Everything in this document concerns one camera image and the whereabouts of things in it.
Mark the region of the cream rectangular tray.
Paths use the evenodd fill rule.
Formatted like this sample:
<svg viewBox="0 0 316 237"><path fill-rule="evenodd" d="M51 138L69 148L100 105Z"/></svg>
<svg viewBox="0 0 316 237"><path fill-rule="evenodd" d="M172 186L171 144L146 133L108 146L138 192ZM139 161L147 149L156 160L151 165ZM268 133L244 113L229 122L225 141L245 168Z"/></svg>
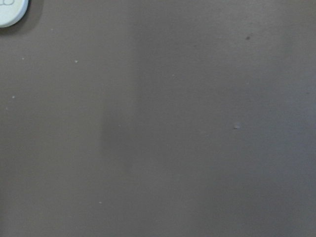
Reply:
<svg viewBox="0 0 316 237"><path fill-rule="evenodd" d="M0 27L16 24L25 15L29 0L0 0Z"/></svg>

